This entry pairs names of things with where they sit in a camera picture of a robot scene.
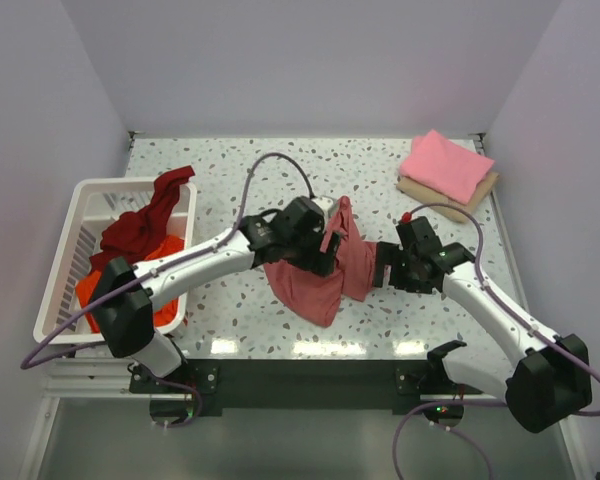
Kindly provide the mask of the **dusty red t-shirt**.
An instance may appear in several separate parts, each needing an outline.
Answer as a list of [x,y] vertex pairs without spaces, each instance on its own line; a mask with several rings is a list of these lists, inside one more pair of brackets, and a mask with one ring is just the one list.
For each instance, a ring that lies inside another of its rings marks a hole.
[[326,233],[329,239],[340,236],[334,270],[328,276],[303,271],[284,260],[264,266],[276,298],[293,313],[324,328],[333,323],[343,297],[366,300],[373,289],[377,254],[377,244],[362,238],[347,196],[339,198]]

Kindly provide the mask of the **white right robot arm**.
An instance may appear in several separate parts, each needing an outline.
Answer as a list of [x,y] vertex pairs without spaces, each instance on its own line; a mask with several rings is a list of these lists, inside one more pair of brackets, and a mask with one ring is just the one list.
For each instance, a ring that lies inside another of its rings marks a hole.
[[527,431],[539,433],[592,402],[589,355],[575,334],[561,336],[535,320],[483,272],[481,250],[442,244],[429,221],[405,214],[391,283],[415,293],[440,292],[460,305],[496,342],[511,365],[507,375],[469,359],[463,340],[428,355],[433,368],[503,401]]

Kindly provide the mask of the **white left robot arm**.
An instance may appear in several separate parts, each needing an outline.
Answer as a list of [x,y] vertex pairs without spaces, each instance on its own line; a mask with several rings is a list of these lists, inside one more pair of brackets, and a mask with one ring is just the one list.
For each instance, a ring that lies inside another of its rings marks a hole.
[[327,226],[337,210],[333,198],[299,196],[282,210],[246,216],[169,256],[134,265],[122,257],[111,260],[91,298],[91,315],[111,354],[134,360],[155,378],[174,381],[186,360],[155,327],[155,311],[193,288],[279,261],[330,275],[340,238]]

